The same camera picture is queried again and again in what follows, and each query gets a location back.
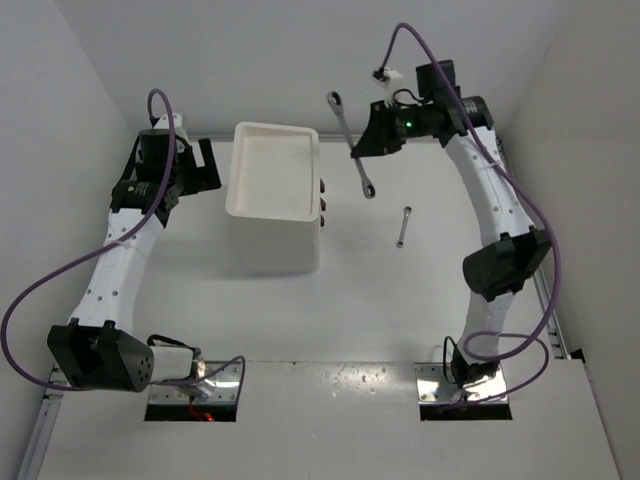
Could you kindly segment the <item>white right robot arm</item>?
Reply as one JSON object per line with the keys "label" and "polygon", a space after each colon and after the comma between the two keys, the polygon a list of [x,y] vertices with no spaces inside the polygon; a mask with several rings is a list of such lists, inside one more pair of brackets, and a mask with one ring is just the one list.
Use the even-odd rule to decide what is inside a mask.
{"label": "white right robot arm", "polygon": [[367,127],[351,156],[386,156],[398,152],[409,139],[431,136],[461,176],[481,244],[462,264],[471,296],[450,371],[453,382],[463,387],[497,372],[508,309],[548,253],[551,240],[546,230],[535,226],[500,174],[504,165],[484,99],[461,96],[450,60],[419,66],[416,76],[418,95],[412,103],[403,103],[396,98],[402,74],[388,67],[373,72],[386,97],[371,104]]}

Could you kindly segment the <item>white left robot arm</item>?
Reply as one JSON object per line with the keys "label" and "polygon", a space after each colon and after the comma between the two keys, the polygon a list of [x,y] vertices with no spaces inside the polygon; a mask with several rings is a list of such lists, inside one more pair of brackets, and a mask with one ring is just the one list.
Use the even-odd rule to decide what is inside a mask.
{"label": "white left robot arm", "polygon": [[47,345],[69,384],[83,390],[140,392],[148,385],[194,381],[199,349],[180,341],[133,335],[137,293],[155,243],[183,196],[217,190],[222,182],[210,140],[176,137],[165,168],[169,132],[143,130],[112,190],[108,229],[86,293]]}

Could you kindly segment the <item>short silver wrench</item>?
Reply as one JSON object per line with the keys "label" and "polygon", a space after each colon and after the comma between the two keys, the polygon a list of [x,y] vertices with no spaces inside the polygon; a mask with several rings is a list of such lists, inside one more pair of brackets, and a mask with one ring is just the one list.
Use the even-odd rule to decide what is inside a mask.
{"label": "short silver wrench", "polygon": [[403,248],[404,247],[404,240],[405,240],[406,230],[407,230],[407,226],[408,226],[408,222],[409,222],[409,218],[410,218],[411,213],[412,213],[412,207],[411,206],[405,206],[404,209],[403,209],[403,219],[402,219],[402,223],[401,223],[401,228],[400,228],[398,240],[396,242],[396,247],[397,248]]}

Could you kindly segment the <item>long silver ratchet wrench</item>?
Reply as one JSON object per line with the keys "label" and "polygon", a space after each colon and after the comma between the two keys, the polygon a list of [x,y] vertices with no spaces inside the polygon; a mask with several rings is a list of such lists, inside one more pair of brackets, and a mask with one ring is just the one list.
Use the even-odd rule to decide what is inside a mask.
{"label": "long silver ratchet wrench", "polygon": [[[355,143],[351,129],[348,126],[347,120],[344,115],[344,105],[341,96],[336,91],[330,91],[326,95],[326,100],[332,112],[336,116],[336,119],[342,129],[345,141],[349,149],[353,150],[355,147]],[[376,190],[364,169],[361,159],[358,157],[353,157],[352,160],[354,161],[356,170],[360,177],[361,188],[364,197],[366,199],[373,199],[376,196]]]}

